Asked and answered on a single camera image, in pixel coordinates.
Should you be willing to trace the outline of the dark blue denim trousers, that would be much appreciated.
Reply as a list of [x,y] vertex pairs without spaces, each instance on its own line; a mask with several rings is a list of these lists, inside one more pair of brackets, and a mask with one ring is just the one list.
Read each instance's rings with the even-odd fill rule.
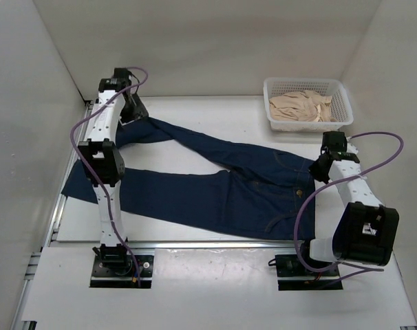
[[128,168],[121,208],[154,219],[263,240],[315,236],[315,190],[304,157],[220,140],[154,118],[129,123],[117,147],[175,140],[222,167],[210,175]]

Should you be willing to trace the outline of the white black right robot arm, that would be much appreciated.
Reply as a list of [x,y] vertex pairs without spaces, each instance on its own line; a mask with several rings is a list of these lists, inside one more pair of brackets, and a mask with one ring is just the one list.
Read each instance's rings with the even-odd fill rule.
[[[307,275],[322,273],[338,264],[373,272],[373,265],[386,266],[392,256],[399,214],[375,197],[365,175],[386,165],[391,159],[361,170],[360,161],[353,153],[324,151],[309,167],[312,177],[325,185],[314,191],[302,203],[295,220],[293,240],[297,266]],[[331,237],[313,239],[307,252],[298,245],[298,231],[303,212],[318,193],[336,186],[345,210]]]

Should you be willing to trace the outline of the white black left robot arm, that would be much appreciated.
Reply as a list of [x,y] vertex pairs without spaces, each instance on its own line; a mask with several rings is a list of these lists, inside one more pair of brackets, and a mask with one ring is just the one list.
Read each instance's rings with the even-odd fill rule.
[[131,93],[129,71],[104,78],[98,88],[98,108],[91,114],[92,129],[76,146],[85,174],[90,180],[100,217],[100,247],[96,253],[103,267],[117,276],[137,277],[139,264],[130,251],[122,224],[120,185],[125,163],[116,146],[118,127],[148,116],[140,100]]

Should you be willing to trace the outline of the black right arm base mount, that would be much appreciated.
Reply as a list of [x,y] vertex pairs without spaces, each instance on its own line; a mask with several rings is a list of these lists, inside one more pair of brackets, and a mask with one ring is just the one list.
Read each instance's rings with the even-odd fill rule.
[[295,254],[277,254],[269,260],[268,266],[276,271],[280,292],[343,289],[342,283],[338,281],[340,273],[336,267],[323,273],[314,273],[306,269]]

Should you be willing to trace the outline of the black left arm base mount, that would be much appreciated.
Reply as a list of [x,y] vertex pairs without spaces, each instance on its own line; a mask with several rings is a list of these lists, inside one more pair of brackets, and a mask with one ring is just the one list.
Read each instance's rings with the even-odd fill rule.
[[150,289],[153,278],[154,255],[135,255],[135,265],[124,247],[93,247],[89,286],[91,288]]

